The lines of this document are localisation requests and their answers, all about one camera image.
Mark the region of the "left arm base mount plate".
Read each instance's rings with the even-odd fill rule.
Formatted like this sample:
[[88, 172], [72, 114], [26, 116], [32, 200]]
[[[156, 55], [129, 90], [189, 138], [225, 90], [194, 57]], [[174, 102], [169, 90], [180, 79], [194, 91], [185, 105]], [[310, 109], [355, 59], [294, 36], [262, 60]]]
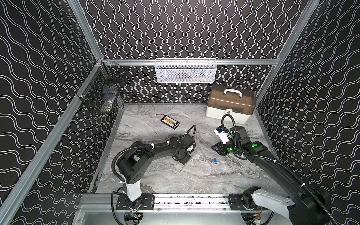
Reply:
[[155, 196], [152, 194], [142, 194], [134, 201], [130, 201], [126, 194], [120, 194], [116, 203], [116, 210], [130, 211], [130, 210], [153, 210], [155, 203]]

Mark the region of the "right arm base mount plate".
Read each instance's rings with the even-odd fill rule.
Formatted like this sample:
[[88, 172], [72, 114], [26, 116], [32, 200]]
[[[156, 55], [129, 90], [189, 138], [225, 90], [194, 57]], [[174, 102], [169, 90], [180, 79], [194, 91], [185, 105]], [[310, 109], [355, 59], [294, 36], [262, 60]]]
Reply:
[[261, 211], [261, 207], [255, 205], [251, 196], [244, 194], [230, 194], [228, 203], [231, 211]]

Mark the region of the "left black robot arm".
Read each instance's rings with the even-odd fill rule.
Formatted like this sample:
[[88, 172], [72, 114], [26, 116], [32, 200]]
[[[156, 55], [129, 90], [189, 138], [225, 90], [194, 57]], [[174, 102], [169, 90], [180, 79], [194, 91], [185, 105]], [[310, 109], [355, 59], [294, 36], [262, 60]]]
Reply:
[[140, 180], [154, 160], [171, 157], [183, 165], [187, 164], [195, 151], [195, 133], [196, 125], [193, 125], [185, 134], [170, 137], [165, 142], [145, 144], [136, 141], [119, 152], [112, 160], [111, 170], [123, 184], [127, 198], [134, 202], [141, 197]]

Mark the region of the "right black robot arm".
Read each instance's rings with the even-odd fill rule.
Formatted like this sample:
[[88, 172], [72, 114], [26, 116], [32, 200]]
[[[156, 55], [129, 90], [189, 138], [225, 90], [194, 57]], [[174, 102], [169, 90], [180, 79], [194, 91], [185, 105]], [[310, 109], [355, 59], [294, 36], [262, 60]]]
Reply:
[[266, 208], [288, 219], [294, 225], [325, 225], [338, 222], [331, 212], [331, 195], [324, 188], [315, 188], [279, 162], [261, 142], [252, 142], [243, 126], [237, 126], [232, 115], [221, 118], [215, 133], [221, 149], [238, 159], [263, 169], [287, 193], [287, 197], [268, 193], [259, 186], [246, 189], [240, 202], [247, 210]]

